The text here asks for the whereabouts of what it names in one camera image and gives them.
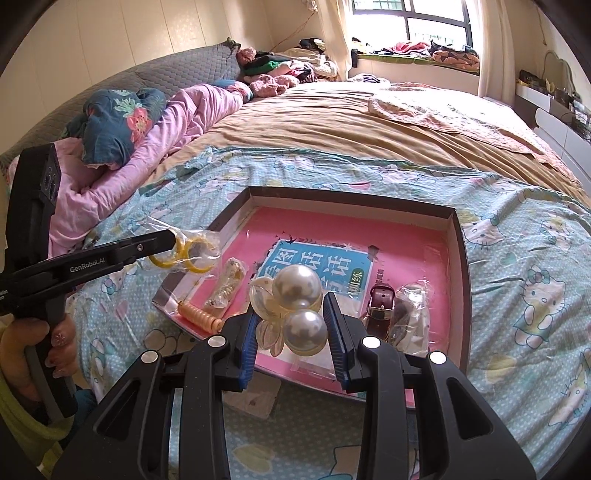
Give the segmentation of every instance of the green cloth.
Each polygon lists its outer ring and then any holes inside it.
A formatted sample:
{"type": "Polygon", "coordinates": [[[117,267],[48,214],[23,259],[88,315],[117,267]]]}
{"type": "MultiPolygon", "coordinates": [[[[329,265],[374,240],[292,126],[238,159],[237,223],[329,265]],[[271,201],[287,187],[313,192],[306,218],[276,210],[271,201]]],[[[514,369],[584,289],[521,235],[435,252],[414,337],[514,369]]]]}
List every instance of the green cloth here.
{"type": "MultiPolygon", "coordinates": [[[[0,327],[0,338],[4,327],[0,327]]],[[[61,454],[57,442],[64,439],[72,428],[73,417],[51,426],[45,426],[33,419],[20,405],[2,374],[0,365],[0,415],[14,439],[31,459],[33,464],[42,465],[41,471],[47,477],[61,454]]]]}
{"type": "Polygon", "coordinates": [[[244,70],[244,75],[252,77],[253,75],[260,75],[261,73],[269,73],[270,71],[275,70],[279,65],[281,65],[280,61],[269,61],[260,67],[244,70]]]}
{"type": "Polygon", "coordinates": [[[408,65],[410,63],[415,63],[417,65],[435,65],[437,67],[444,67],[447,69],[458,70],[460,72],[470,73],[471,75],[478,75],[478,72],[470,72],[468,70],[459,69],[454,67],[453,65],[446,65],[439,61],[433,60],[431,57],[425,57],[423,59],[418,57],[410,57],[407,55],[385,55],[385,54],[360,54],[358,55],[359,59],[363,60],[373,60],[373,61],[381,61],[383,63],[398,63],[408,65]]]}

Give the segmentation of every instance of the white curtain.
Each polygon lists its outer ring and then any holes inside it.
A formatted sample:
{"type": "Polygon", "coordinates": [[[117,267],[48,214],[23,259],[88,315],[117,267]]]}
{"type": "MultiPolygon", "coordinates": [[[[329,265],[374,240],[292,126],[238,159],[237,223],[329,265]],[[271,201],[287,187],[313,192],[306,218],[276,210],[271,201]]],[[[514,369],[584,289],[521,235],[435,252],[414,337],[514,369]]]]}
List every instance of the white curtain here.
{"type": "Polygon", "coordinates": [[[474,0],[482,34],[478,96],[513,106],[515,50],[505,0],[474,0]]]}
{"type": "Polygon", "coordinates": [[[351,69],[351,35],[347,25],[352,0],[316,0],[326,54],[339,68],[337,79],[347,80],[351,69]]]}

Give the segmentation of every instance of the white pearl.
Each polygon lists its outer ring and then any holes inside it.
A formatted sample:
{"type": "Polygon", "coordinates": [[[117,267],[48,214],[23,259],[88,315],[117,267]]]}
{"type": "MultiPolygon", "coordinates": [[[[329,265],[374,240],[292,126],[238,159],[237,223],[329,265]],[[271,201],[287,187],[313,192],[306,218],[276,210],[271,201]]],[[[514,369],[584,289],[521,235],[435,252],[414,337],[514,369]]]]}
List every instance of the white pearl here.
{"type": "Polygon", "coordinates": [[[281,270],[273,280],[273,297],[283,308],[309,309],[322,298],[320,277],[305,265],[290,265],[281,270]]]}
{"type": "Polygon", "coordinates": [[[299,310],[285,317],[283,340],[296,355],[317,354],[326,345],[328,336],[324,319],[313,310],[299,310]]]}

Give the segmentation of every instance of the plastic bag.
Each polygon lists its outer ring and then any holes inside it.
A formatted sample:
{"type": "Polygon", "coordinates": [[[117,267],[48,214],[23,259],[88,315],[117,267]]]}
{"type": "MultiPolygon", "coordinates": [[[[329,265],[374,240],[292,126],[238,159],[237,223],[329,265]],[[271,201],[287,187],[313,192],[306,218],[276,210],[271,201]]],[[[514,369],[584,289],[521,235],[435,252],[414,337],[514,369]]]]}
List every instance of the plastic bag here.
{"type": "Polygon", "coordinates": [[[387,341],[398,351],[426,357],[429,352],[429,282],[420,280],[399,288],[387,341]]]}
{"type": "Polygon", "coordinates": [[[150,255],[148,259],[142,260],[145,270],[165,269],[213,275],[221,256],[217,232],[183,230],[152,217],[147,217],[140,226],[141,230],[136,232],[138,235],[168,229],[176,237],[176,244],[172,250],[150,255]]]}
{"type": "Polygon", "coordinates": [[[237,258],[229,258],[222,268],[216,287],[203,304],[203,310],[222,317],[234,300],[246,277],[248,267],[237,258]]]}

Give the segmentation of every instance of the tan bedsheet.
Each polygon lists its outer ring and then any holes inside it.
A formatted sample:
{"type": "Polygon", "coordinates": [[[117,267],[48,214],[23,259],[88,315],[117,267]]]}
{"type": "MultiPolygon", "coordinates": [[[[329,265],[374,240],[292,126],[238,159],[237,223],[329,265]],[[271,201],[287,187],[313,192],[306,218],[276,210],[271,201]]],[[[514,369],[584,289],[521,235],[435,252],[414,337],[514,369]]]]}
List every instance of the tan bedsheet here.
{"type": "Polygon", "coordinates": [[[409,160],[421,165],[475,168],[558,190],[584,205],[580,185],[531,155],[512,153],[464,135],[395,123],[368,113],[378,85],[321,82],[251,102],[166,159],[147,183],[208,146],[312,148],[354,157],[409,160]]]}

